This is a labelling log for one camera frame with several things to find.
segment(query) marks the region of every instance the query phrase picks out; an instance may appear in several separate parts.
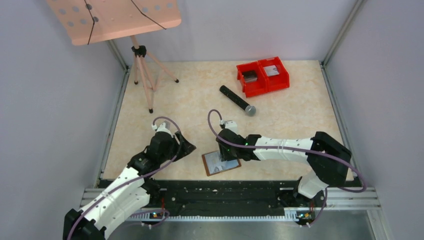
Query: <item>tripod leg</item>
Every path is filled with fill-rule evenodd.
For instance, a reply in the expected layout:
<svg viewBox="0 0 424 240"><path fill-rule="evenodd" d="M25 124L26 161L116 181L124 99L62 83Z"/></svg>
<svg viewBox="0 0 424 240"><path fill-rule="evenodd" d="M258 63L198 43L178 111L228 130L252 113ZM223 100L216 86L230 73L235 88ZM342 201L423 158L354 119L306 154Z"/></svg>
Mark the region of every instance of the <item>tripod leg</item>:
<svg viewBox="0 0 424 240"><path fill-rule="evenodd" d="M140 59L141 59L141 64L143 65L143 67L144 67L144 71L145 71L145 73L146 73L146 75L147 75L147 79L148 79L148 81L150 82L150 85L151 85L151 89L153 90L153 91L156 91L156 85L155 85L155 82L153 81L153 77L152 77L152 75L150 74L150 69L149 69L149 67L147 66L147 64L146 64L146 60L145 60L145 58L144 57L140 57Z"/></svg>
<svg viewBox="0 0 424 240"><path fill-rule="evenodd" d="M141 57L139 57L139 56L136 57L136 60L137 60L137 63L138 63L138 68L140 69L141 81L143 82L144 93L145 93L146 99L147 99L148 111L152 114L153 113L152 98L150 97L149 90L148 90L148 87L147 87L146 78L145 78L145 75L143 73L143 64L142 64Z"/></svg>
<svg viewBox="0 0 424 240"><path fill-rule="evenodd" d="M153 54L150 54L149 53L149 51L147 51L147 55L151 58L151 59L153 59L153 61L155 62L155 63L157 63L157 65L159 65L159 67L161 67L164 71L165 71L165 73L166 74L168 74L171 78L173 78L173 79L175 79L174 81L176 82L176 83L179 83L180 82L180 80L178 80L178 78L176 78L173 74L172 74L172 72L171 71L169 71L168 70L168 68L166 68Z"/></svg>
<svg viewBox="0 0 424 240"><path fill-rule="evenodd" d="M137 74L138 74L137 72L139 70L137 69L137 58L136 58L136 55L134 55L134 63L132 64L132 68L134 68L134 84L137 85L137 84L139 84L139 80L137 78Z"/></svg>

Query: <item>black cord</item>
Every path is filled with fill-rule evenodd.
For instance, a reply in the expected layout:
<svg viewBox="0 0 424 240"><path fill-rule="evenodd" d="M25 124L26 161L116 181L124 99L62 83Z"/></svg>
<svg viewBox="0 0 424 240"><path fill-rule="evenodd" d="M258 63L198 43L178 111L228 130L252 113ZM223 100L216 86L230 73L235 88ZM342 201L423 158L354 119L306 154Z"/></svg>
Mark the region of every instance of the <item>black cord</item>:
<svg viewBox="0 0 424 240"><path fill-rule="evenodd" d="M92 15L92 11L90 11L90 8L89 8L89 5L87 4L87 1L86 1L86 0L84 0L84 2L85 2L85 7L88 9L88 12L90 13L91 20L93 20L93 25L92 25L92 27L91 27L90 37L88 37L88 42L87 42L87 45L89 45L89 44L90 44L90 40L92 39L92 34L93 34L94 24L96 23L96 21L94 21L94 17L93 17L93 15Z"/></svg>
<svg viewBox="0 0 424 240"><path fill-rule="evenodd" d="M166 28L165 28L164 26L160 25L157 21L155 21L155 20L151 19L151 18L150 18L150 17L148 17L146 14L144 14L144 13L140 10L140 8L136 5L136 3L135 3L133 0L131 0L131 2L132 2L132 4L134 4L134 6L137 8L137 10L141 13L141 15L145 16L146 18L150 19L150 21L154 22L155 24L157 24L158 26L160 26L161 28L163 28L163 29L165 29L165 30L166 30Z"/></svg>

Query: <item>pink music stand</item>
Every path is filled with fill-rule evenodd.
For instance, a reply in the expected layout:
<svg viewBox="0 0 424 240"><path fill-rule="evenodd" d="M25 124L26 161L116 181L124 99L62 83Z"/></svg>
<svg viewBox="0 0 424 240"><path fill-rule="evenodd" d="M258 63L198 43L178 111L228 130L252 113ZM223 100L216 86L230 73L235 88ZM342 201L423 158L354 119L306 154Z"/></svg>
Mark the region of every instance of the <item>pink music stand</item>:
<svg viewBox="0 0 424 240"><path fill-rule="evenodd" d="M138 65L135 68L134 83L138 83L137 69L139 69L150 113L153 113L153 104L145 74L153 91L156 91L157 83L153 81L145 56L155 61L176 83L179 82L154 55L146 50L145 46L139 45L135 37L137 34L178 26L181 23L181 14L177 0L46 0L46 2L65 27L74 45L123 37L131 38L134 46L132 48L134 66Z"/></svg>

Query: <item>gray floor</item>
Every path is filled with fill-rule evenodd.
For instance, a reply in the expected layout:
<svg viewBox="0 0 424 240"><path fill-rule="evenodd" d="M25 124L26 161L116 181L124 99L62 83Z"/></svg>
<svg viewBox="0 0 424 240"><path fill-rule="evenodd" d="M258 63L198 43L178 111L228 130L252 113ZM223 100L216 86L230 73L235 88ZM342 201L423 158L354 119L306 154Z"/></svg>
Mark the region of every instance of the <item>gray floor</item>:
<svg viewBox="0 0 424 240"><path fill-rule="evenodd" d="M311 227L288 222L165 222L117 229L109 240L374 240L365 211L326 211Z"/></svg>

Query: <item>microphone head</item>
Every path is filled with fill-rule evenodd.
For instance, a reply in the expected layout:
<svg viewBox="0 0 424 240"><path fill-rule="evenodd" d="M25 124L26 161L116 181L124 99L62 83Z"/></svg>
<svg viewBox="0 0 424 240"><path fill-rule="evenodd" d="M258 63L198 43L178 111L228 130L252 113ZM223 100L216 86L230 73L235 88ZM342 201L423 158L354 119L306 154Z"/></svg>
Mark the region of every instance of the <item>microphone head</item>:
<svg viewBox="0 0 424 240"><path fill-rule="evenodd" d="M246 114L249 117L253 117L253 115L255 115L255 113L256 113L256 107L249 105L249 106L246 107L246 109L244 111L246 112Z"/></svg>

